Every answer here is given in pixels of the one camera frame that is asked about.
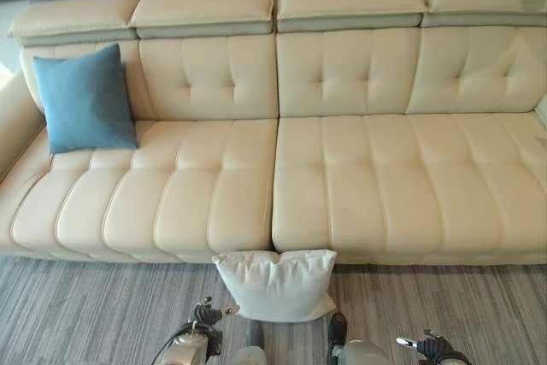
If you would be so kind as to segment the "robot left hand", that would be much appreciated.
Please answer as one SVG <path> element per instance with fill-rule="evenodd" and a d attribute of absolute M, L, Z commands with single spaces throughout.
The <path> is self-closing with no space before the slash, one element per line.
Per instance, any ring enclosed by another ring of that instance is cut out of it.
<path fill-rule="evenodd" d="M 213 298 L 211 296 L 199 300 L 191 311 L 189 321 L 195 321 L 199 325 L 214 327 L 223 318 L 235 315 L 240 311 L 238 304 L 233 304 L 223 309 L 216 309 L 213 307 L 212 301 Z"/>

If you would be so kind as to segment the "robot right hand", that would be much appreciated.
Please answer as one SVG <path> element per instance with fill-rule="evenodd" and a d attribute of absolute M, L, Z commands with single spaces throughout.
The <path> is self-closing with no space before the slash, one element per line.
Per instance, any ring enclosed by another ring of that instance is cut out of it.
<path fill-rule="evenodd" d="M 417 351 L 423 356 L 419 364 L 470 364 L 469 359 L 440 334 L 432 329 L 425 329 L 426 337 L 421 341 L 397 337 L 397 343 Z"/>

